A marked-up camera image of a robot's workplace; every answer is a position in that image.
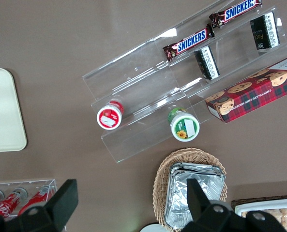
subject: cookie box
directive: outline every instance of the cookie box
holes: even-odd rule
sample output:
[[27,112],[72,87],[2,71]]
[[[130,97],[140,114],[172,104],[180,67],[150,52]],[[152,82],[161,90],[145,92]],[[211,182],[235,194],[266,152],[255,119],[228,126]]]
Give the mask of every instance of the cookie box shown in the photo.
[[205,99],[225,123],[287,95],[287,58]]

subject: small jar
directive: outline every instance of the small jar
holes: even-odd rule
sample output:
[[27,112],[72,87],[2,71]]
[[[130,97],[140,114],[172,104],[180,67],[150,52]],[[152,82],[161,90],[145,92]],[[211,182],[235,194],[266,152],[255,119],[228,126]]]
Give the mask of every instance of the small jar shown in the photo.
[[174,108],[168,115],[173,137],[181,142],[195,139],[199,133],[198,120],[183,108]]
[[117,101],[110,101],[101,108],[97,114],[97,122],[105,130],[113,130],[117,128],[121,121],[124,108]]

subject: white tray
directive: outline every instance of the white tray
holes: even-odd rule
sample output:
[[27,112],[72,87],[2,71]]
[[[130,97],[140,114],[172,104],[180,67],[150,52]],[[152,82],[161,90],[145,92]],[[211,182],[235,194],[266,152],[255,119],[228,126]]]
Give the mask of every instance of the white tray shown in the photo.
[[235,213],[241,216],[242,212],[266,209],[287,209],[287,199],[253,202],[237,205],[235,208]]
[[19,151],[27,144],[12,75],[0,69],[0,152]]

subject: candy bar wrapper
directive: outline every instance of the candy bar wrapper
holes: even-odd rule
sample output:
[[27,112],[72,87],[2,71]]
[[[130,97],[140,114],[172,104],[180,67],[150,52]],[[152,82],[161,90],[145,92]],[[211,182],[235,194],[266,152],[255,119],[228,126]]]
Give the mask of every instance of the candy bar wrapper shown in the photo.
[[261,0],[245,0],[237,5],[234,5],[224,11],[211,14],[209,18],[212,21],[213,28],[221,28],[232,19],[261,6]]
[[177,43],[173,43],[166,47],[163,47],[163,50],[166,54],[168,61],[172,61],[174,57],[186,52],[187,50],[195,47],[198,44],[201,44],[202,42],[206,41],[211,37],[214,37],[212,26],[210,24],[207,24],[206,28]]

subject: acrylic shelf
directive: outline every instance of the acrylic shelf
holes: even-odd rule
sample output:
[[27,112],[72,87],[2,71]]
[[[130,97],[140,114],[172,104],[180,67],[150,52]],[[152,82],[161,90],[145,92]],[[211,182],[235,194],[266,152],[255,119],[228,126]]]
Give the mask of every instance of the acrylic shelf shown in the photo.
[[[109,101],[125,109],[120,126],[101,136],[116,162],[138,154],[172,136],[167,115],[183,107],[200,123],[213,116],[204,98],[226,88],[280,58],[272,56],[287,48],[281,17],[274,7],[257,7],[237,17],[223,28],[214,29],[215,37],[168,61],[163,47],[205,28],[211,13],[224,10],[240,0],[219,0],[201,12],[170,28],[106,65],[83,76],[92,93],[91,106],[97,113]],[[274,12],[280,45],[263,53],[257,50],[250,20]],[[194,51],[208,45],[220,76],[203,78]]]

